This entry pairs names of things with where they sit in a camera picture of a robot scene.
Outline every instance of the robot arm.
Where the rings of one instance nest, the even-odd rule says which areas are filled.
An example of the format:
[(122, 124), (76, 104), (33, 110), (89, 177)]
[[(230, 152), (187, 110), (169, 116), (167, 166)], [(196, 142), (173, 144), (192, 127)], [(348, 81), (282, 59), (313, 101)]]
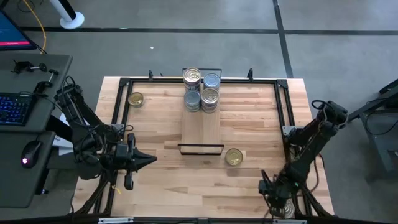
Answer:
[[(88, 180), (105, 170), (107, 178), (113, 180), (114, 171), (124, 169), (127, 172), (124, 186), (132, 190), (131, 172), (137, 172), (157, 158), (137, 149), (133, 133), (127, 135), (127, 144), (123, 143), (126, 128), (120, 124), (104, 124), (84, 102), (80, 86), (73, 79), (72, 82), (63, 85), (55, 99), (72, 129), (71, 141), (79, 176)], [(108, 146), (113, 147), (114, 151), (97, 153)]]
[(279, 175), (272, 182), (262, 170), (263, 180), (259, 182), (259, 193), (267, 195), (267, 204), (270, 213), (278, 217), (284, 216), (284, 206), (291, 195), (303, 190), (315, 210), (326, 213), (306, 185), (310, 165), (315, 160), (326, 143), (339, 129), (343, 128), (347, 120), (347, 110), (329, 101), (323, 102), (319, 107), (317, 117), (304, 128), (294, 128), (285, 138), (285, 143), (290, 147), (299, 147), (300, 154), (292, 162), (286, 163)]

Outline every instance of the wooden table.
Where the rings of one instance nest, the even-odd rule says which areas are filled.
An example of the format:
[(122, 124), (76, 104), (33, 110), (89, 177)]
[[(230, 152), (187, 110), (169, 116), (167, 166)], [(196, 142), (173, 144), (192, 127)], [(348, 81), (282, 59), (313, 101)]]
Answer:
[[(113, 115), (120, 77), (104, 77), (96, 114), (105, 123)], [(290, 99), (297, 126), (312, 120), (304, 81), (289, 79)], [(258, 193), (261, 169), (278, 174), (285, 163), (274, 88), (268, 84), (222, 84), (220, 88), (221, 156), (181, 156), (183, 95), (182, 83), (135, 83), (133, 92), (144, 95), (142, 108), (130, 108), (127, 124), (134, 126), (136, 145), (158, 160), (133, 175), (134, 190), (123, 187), (119, 171), (112, 216), (129, 217), (213, 217), (262, 218), (266, 203)], [(124, 108), (124, 90), (118, 123)], [(285, 100), (283, 98), (285, 119)], [(244, 154), (238, 167), (228, 166), (225, 152), (232, 148)], [(333, 213), (321, 159), (317, 159), (320, 183), (314, 196)], [(308, 176), (308, 188), (315, 185), (315, 169)], [(73, 204), (79, 209), (98, 184), (98, 179), (78, 180)], [(108, 190), (103, 197), (103, 207)]]

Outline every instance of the blue backlit keyboard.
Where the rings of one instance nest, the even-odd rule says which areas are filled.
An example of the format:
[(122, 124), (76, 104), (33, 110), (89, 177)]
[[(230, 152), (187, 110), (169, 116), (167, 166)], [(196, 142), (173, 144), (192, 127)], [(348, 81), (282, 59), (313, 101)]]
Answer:
[(0, 125), (25, 126), (34, 105), (34, 96), (0, 93)]

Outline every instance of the gray floor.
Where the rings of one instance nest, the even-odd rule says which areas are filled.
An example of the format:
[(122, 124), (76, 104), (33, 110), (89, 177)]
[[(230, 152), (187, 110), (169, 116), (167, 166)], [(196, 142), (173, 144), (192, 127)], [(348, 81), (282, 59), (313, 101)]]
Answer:
[[(44, 1), (36, 11), (44, 26), (59, 16)], [(272, 0), (70, 0), (84, 13), (84, 27), (276, 29)], [(285, 29), (398, 30), (398, 2), (391, 0), (279, 0)], [(32, 15), (10, 3), (6, 12), (20, 26), (37, 26)], [(39, 45), (41, 32), (28, 32)], [(398, 36), (287, 35), (295, 78), (304, 78), (310, 100), (333, 100), (353, 111), (397, 78)], [(223, 75), (286, 77), (277, 34), (115, 34), (48, 32), (47, 52), (70, 54), (70, 74), (95, 108), (105, 75), (178, 75), (182, 67), (222, 68)], [(335, 213), (343, 218), (398, 222), (398, 184), (364, 177), (377, 169), (359, 121), (324, 148), (326, 176)], [(26, 210), (0, 209), (0, 217), (65, 214), (76, 175), (53, 173), (52, 193)]]

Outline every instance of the monitor screen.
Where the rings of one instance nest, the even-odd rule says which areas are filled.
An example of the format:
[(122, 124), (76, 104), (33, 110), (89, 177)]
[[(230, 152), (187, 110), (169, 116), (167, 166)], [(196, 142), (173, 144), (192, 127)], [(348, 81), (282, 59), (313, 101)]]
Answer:
[(36, 49), (33, 42), (0, 11), (0, 50), (30, 50)]

